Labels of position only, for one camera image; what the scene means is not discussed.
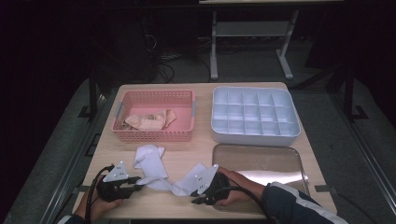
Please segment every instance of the white towel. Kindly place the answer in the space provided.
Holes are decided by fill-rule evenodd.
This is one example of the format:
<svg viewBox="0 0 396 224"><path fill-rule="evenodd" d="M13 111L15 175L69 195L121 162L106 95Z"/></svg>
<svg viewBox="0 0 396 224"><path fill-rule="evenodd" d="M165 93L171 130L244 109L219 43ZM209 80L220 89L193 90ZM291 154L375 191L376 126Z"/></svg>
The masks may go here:
<svg viewBox="0 0 396 224"><path fill-rule="evenodd" d="M134 168L142 169L145 177L138 180L136 184L156 190L171 190L176 196L189 196L197 190L195 176L205 170L206 167L198 163L181 180L172 183L167 179L168 174L161 160L163 153L163 147L154 145L137 148Z"/></svg>

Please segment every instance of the cloth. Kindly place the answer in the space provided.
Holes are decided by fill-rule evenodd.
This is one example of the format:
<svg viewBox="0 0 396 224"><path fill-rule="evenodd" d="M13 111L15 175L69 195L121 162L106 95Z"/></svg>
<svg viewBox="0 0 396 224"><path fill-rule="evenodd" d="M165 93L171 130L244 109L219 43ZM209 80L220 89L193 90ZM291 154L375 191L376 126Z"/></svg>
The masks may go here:
<svg viewBox="0 0 396 224"><path fill-rule="evenodd" d="M149 115L132 115L125 119L123 128L135 128L140 131L159 131L162 128L167 128L176 118L175 112L171 109L165 109Z"/></svg>
<svg viewBox="0 0 396 224"><path fill-rule="evenodd" d="M278 182L267 185L262 194L262 202L266 205L268 214L282 224L347 223L308 195Z"/></svg>
<svg viewBox="0 0 396 224"><path fill-rule="evenodd" d="M206 167L198 163L181 180L172 183L167 179L168 174L161 160L163 153L163 147L154 145L145 145L137 149L134 168L142 169L145 177L138 180L136 184L156 190L171 190L176 196L190 196L197 189L195 176Z"/></svg>

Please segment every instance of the white compartment tray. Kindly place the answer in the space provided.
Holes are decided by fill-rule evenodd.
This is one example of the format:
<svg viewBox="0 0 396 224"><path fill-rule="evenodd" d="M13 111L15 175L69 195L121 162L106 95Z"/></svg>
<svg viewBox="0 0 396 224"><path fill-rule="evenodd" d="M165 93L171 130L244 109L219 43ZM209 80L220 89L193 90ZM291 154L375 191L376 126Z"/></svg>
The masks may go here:
<svg viewBox="0 0 396 224"><path fill-rule="evenodd" d="M215 88L211 121L219 143L287 147L301 131L290 93L275 88Z"/></svg>

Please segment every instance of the pink plastic basket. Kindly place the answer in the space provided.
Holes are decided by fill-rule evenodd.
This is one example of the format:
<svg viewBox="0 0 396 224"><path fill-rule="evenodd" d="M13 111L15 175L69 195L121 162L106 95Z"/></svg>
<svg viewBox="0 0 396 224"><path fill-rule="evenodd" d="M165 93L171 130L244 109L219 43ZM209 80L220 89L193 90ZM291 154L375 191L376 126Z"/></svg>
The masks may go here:
<svg viewBox="0 0 396 224"><path fill-rule="evenodd" d="M160 131L123 130L122 122L131 115L154 114L172 109L177 119ZM111 126L122 142L187 142L194 125L193 91L127 91L116 110Z"/></svg>

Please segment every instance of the sleeve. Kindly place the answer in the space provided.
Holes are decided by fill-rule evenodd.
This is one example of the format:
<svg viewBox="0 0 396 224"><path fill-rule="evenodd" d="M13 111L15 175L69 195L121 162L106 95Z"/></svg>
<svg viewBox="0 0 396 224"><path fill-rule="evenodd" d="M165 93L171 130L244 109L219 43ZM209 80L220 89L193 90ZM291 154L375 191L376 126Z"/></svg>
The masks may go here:
<svg viewBox="0 0 396 224"><path fill-rule="evenodd" d="M57 224L84 224L85 219L77 215L65 216Z"/></svg>
<svg viewBox="0 0 396 224"><path fill-rule="evenodd" d="M289 186L273 182L262 194L268 214L280 223L347 223L342 218L321 207L306 194Z"/></svg>

